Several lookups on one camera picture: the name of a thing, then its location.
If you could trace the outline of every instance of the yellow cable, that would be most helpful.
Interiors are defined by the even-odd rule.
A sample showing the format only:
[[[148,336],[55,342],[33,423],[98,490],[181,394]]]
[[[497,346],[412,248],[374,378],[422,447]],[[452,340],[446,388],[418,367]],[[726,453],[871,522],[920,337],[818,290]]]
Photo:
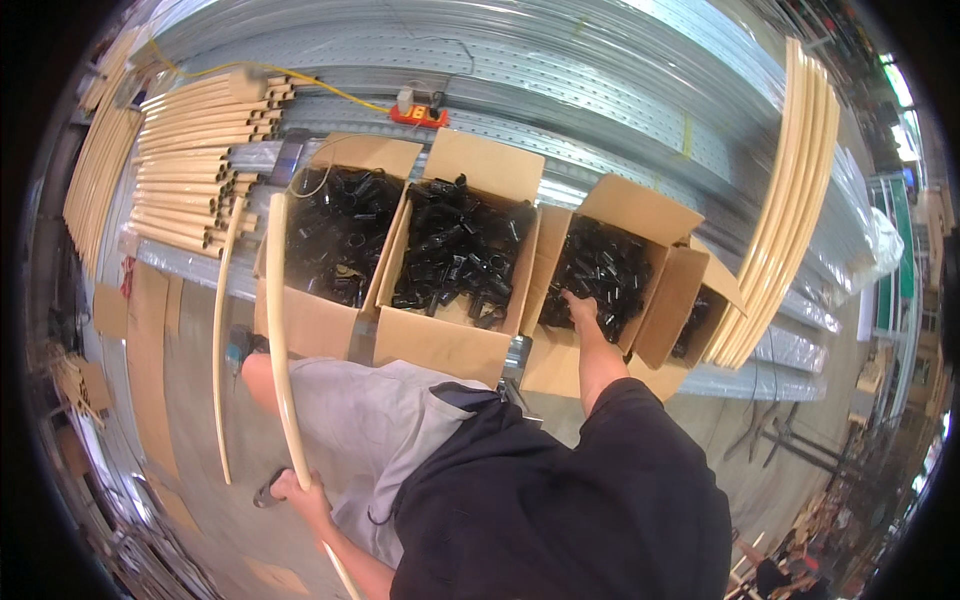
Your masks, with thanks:
[[[253,62],[252,60],[237,60],[237,61],[235,61],[235,62],[228,62],[228,63],[226,63],[226,64],[221,64],[221,65],[219,65],[219,66],[215,66],[215,67],[213,67],[213,68],[209,68],[209,69],[206,69],[206,70],[204,70],[204,71],[198,71],[198,72],[196,72],[196,73],[187,73],[186,71],[183,71],[182,69],[178,68],[175,64],[173,64],[172,62],[170,62],[170,60],[167,59],[165,56],[163,56],[163,53],[160,51],[160,47],[156,45],[156,40],[154,39],[153,36],[149,36],[147,39],[150,41],[150,45],[154,47],[154,53],[156,54],[156,57],[157,57],[158,59],[160,59],[160,61],[163,62],[163,64],[167,65],[167,66],[170,68],[170,70],[172,70],[174,73],[177,73],[178,75],[181,75],[182,77],[187,77],[187,78],[202,77],[203,75],[209,75],[210,73],[214,73],[214,72],[216,72],[216,71],[222,71],[222,70],[224,70],[224,69],[229,69],[229,68],[231,68],[232,66],[238,66],[238,65],[241,65],[241,64],[252,64],[252,65],[254,65],[254,66],[258,66],[258,67],[263,68],[263,69],[274,70],[274,71],[277,71],[277,72],[279,72],[279,73],[283,73],[284,75],[289,75],[290,77],[293,77],[293,78],[296,78],[296,79],[299,79],[299,80],[302,80],[302,81],[305,81],[305,82],[310,82],[310,83],[312,83],[312,84],[319,85],[320,87],[322,87],[323,89],[325,89],[325,90],[327,90],[327,91],[333,92],[334,94],[336,94],[336,95],[338,95],[338,96],[340,96],[340,97],[342,97],[342,98],[346,98],[346,99],[348,99],[348,100],[351,100],[352,102],[355,102],[355,103],[357,103],[358,105],[367,107],[367,108],[369,108],[370,110],[376,110],[377,112],[390,112],[387,108],[379,107],[379,106],[377,106],[377,105],[372,105],[372,104],[370,104],[369,102],[365,102],[365,101],[363,101],[363,100],[360,100],[360,99],[357,98],[356,96],[353,96],[353,95],[351,95],[351,94],[347,94],[345,91],[342,91],[342,90],[340,90],[340,89],[337,89],[337,88],[334,87],[333,85],[325,84],[324,82],[320,81],[320,80],[317,79],[316,77],[310,77],[309,75],[304,75],[304,74],[302,74],[302,73],[299,73],[299,72],[297,72],[297,71],[294,71],[293,69],[287,69],[287,68],[284,68],[284,67],[282,67],[282,66],[276,66],[275,64],[269,64],[269,63],[266,63],[266,62]]]

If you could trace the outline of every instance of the person's arm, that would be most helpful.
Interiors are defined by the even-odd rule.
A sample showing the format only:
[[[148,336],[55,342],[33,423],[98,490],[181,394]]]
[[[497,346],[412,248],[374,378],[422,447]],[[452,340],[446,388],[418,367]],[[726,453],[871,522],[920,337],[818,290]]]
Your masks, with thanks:
[[[368,600],[388,600],[396,572],[360,549],[337,528],[330,516],[330,503],[326,500],[320,474],[310,469],[310,476],[313,483],[305,492],[300,488],[297,475],[287,469],[270,487],[270,494],[277,499],[290,500],[313,532],[317,549],[325,553],[326,542]]]
[[[580,402],[589,417],[600,393],[617,379],[629,377],[623,354],[603,336],[597,324],[597,301],[579,299],[569,290],[561,294],[570,305],[570,320],[580,336]]]

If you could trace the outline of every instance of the black wire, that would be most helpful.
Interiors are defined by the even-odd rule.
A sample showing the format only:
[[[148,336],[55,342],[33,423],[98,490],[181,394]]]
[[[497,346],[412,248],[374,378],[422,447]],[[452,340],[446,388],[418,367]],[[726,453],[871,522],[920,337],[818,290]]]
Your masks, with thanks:
[[[473,71],[474,69],[476,69],[476,59],[473,57],[473,54],[470,52],[469,48],[467,48],[467,44],[462,39],[458,37],[414,36],[414,33],[410,31],[410,28],[407,27],[406,22],[403,20],[402,17],[400,17],[399,12],[397,12],[396,9],[394,8],[394,5],[392,5],[388,0],[383,0],[383,4],[390,10],[390,12],[394,14],[394,18],[397,20],[397,22],[399,22],[400,27],[403,28],[403,31],[405,31],[408,37],[410,37],[411,39],[439,39],[441,41],[452,41],[460,44],[460,47],[464,49],[464,54],[466,54],[470,59],[470,70],[456,71],[454,73],[451,73],[446,78],[444,89],[440,90],[444,96],[446,95],[446,90],[450,87],[450,82],[453,81],[453,78],[455,78],[458,75],[467,75],[467,76],[473,75]]]

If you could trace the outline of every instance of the cardboard box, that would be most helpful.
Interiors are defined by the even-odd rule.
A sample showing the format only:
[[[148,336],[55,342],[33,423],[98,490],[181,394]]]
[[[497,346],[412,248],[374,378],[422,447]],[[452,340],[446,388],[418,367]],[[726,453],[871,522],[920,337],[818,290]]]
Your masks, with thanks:
[[[468,133],[440,129],[423,169],[423,179],[453,181],[463,173],[467,175],[471,192],[484,202],[507,207],[537,197],[543,163],[542,156],[518,148]],[[512,280],[514,291],[506,318],[496,330],[488,331],[472,325],[467,316],[467,299],[463,296],[438,309],[432,318],[391,306],[396,281],[403,268],[412,213],[413,207],[407,203],[376,299],[380,321],[373,363],[379,367],[400,359],[495,387],[503,372],[510,341],[520,329],[533,272],[540,214],[517,255]]]
[[[713,255],[711,251],[707,250],[707,247],[704,246],[700,240],[691,236],[688,241],[688,248],[677,248],[674,250],[696,252],[706,259],[706,263],[704,263],[703,258],[692,261],[688,256],[684,259],[683,264],[690,264],[692,262],[694,265],[694,267],[691,267],[692,269],[699,269],[702,263],[706,264],[702,274],[701,285],[710,296],[710,308],[707,317],[704,319],[704,323],[690,337],[687,353],[683,359],[674,358],[668,350],[665,358],[655,368],[652,368],[645,360],[636,354],[627,365],[630,375],[646,383],[647,387],[653,391],[661,402],[667,401],[672,395],[676,394],[681,384],[684,383],[686,375],[700,363],[704,353],[707,351],[707,348],[709,348],[713,335],[716,333],[717,327],[720,325],[720,320],[727,307],[731,306],[733,309],[746,314],[746,308],[744,307],[743,298],[740,295],[740,286],[736,281],[736,277],[727,270],[727,267],[720,262],[720,259]],[[676,277],[682,278],[683,274],[679,273]],[[660,318],[661,316],[664,318],[667,317],[666,313],[668,312],[669,302],[672,297],[672,294],[664,287],[663,283],[664,279],[661,280],[661,287],[657,293],[658,297],[655,299],[655,303],[658,306],[651,308],[652,311],[656,311],[656,318]],[[697,286],[696,293],[699,293],[699,291],[700,285]],[[680,311],[679,309],[674,309],[673,312],[679,313]]]
[[[413,144],[373,135],[349,136],[346,133],[331,133],[324,144],[311,158],[314,169],[325,169],[332,161],[335,165],[351,169],[383,169],[387,175],[406,181],[420,155],[421,144]],[[384,268],[393,246],[400,217],[406,206],[406,184],[396,206],[394,220],[390,223],[387,239],[373,271],[370,289],[361,308],[343,306],[339,302],[307,294],[289,286],[283,288],[284,328],[288,349],[301,356],[329,356],[346,360],[353,337],[353,327],[360,314],[373,317],[376,314],[376,295],[383,280]],[[266,237],[260,244],[253,273],[259,277],[256,283],[256,304],[253,310],[253,331],[267,334],[267,282]]]
[[[546,297],[546,287],[557,268],[572,215],[564,219],[562,214],[555,212],[560,209],[548,210],[546,206],[541,209],[542,241],[534,265],[529,311],[524,316],[522,329],[524,335],[533,338],[533,345],[520,389],[577,397],[580,395],[580,376],[577,371],[580,361],[579,339],[570,329],[537,324]],[[650,263],[652,274],[643,291],[644,306],[627,323],[617,341],[617,346],[627,355],[635,347],[644,324],[650,321],[648,313],[652,298],[660,287],[668,262],[672,262],[669,259],[678,250],[672,247],[673,244],[688,237],[704,218],[652,189],[614,174],[607,174],[597,182],[577,213],[629,231],[648,242],[645,258]],[[646,335],[651,338],[673,336],[676,341],[682,328],[682,322],[679,325],[674,322],[654,323],[647,327]]]

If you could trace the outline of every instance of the electrical cord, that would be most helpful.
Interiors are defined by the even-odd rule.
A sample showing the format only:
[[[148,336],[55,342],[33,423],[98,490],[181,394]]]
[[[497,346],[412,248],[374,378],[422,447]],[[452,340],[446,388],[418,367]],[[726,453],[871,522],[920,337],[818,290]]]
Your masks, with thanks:
[[[156,40],[154,39],[154,36],[153,36],[153,35],[150,35],[147,39],[148,39],[148,41],[150,42],[150,45],[153,46],[153,48],[154,48],[154,54],[156,54],[156,57],[157,57],[158,59],[160,59],[160,62],[162,62],[163,64],[167,65],[167,67],[168,67],[170,70],[172,70],[174,73],[177,73],[178,75],[180,75],[180,76],[182,76],[182,77],[185,77],[185,78],[188,78],[188,79],[189,79],[189,78],[195,78],[195,77],[202,77],[203,75],[209,75],[210,73],[215,73],[215,72],[217,72],[217,71],[222,71],[222,70],[224,70],[224,69],[229,69],[229,68],[231,68],[231,67],[239,66],[239,65],[242,65],[242,64],[250,64],[250,65],[253,65],[253,66],[258,66],[258,67],[260,67],[260,68],[262,68],[262,69],[273,70],[273,71],[276,71],[276,72],[278,72],[278,73],[282,73],[282,74],[284,74],[284,75],[287,75],[287,76],[289,76],[289,77],[293,77],[293,78],[296,78],[296,79],[299,79],[299,80],[302,80],[302,81],[305,81],[305,82],[310,82],[310,83],[312,83],[312,84],[319,85],[319,86],[322,87],[323,89],[325,89],[325,90],[327,90],[327,91],[329,91],[329,92],[332,92],[332,93],[340,96],[341,98],[346,98],[347,100],[350,100],[350,101],[352,101],[352,102],[355,102],[355,103],[357,103],[358,105],[360,105],[360,106],[362,106],[362,107],[369,108],[370,110],[376,110],[377,112],[390,112],[390,110],[389,110],[388,108],[379,107],[379,106],[377,106],[377,105],[371,104],[371,103],[366,102],[366,101],[364,101],[364,100],[360,100],[360,99],[357,98],[356,96],[354,96],[354,95],[352,95],[352,94],[347,94],[345,91],[343,91],[343,90],[341,90],[341,89],[338,89],[338,88],[334,87],[333,85],[325,84],[324,82],[320,81],[320,79],[318,79],[318,78],[316,78],[316,77],[310,77],[309,75],[304,75],[303,73],[301,73],[301,72],[299,72],[299,71],[294,71],[293,69],[288,69],[288,68],[285,68],[285,67],[282,67],[282,66],[277,66],[277,65],[275,65],[275,64],[269,64],[268,62],[255,62],[255,61],[253,61],[253,60],[236,60],[236,61],[234,61],[234,62],[227,62],[227,63],[224,63],[224,64],[220,64],[220,65],[211,67],[211,68],[209,68],[209,69],[205,69],[205,70],[203,70],[203,71],[197,71],[196,73],[188,73],[188,72],[180,69],[179,67],[177,67],[175,64],[173,64],[169,59],[167,59],[167,58],[163,55],[163,52],[160,51],[160,47],[156,45]]]
[[[412,31],[410,31],[410,28],[409,28],[409,27],[407,27],[406,21],[403,20],[403,17],[400,16],[400,13],[397,12],[396,9],[394,8],[394,5],[392,5],[392,4],[389,2],[389,0],[383,0],[383,4],[384,4],[384,6],[387,7],[387,9],[388,9],[390,12],[392,12],[392,13],[394,14],[394,18],[395,18],[396,21],[400,24],[400,27],[403,28],[403,31],[405,31],[405,32],[407,33],[407,35],[408,35],[408,37],[410,37],[410,39],[439,39],[440,41],[447,41],[447,42],[453,42],[453,43],[460,44],[460,47],[464,49],[464,54],[466,54],[467,57],[470,59],[470,70],[469,70],[469,71],[456,71],[456,72],[454,72],[454,73],[451,73],[451,74],[449,75],[449,77],[446,78],[446,83],[444,84],[444,88],[443,88],[442,90],[440,90],[440,91],[442,92],[442,94],[444,94],[444,95],[446,94],[446,90],[450,87],[450,82],[453,81],[453,78],[455,78],[456,76],[458,76],[458,75],[468,75],[468,76],[473,75],[473,71],[474,71],[474,69],[476,69],[477,61],[476,61],[476,59],[473,57],[473,54],[470,52],[469,48],[467,48],[467,44],[466,44],[462,39],[460,39],[460,38],[458,38],[458,37],[414,36],[414,33],[413,33]]]

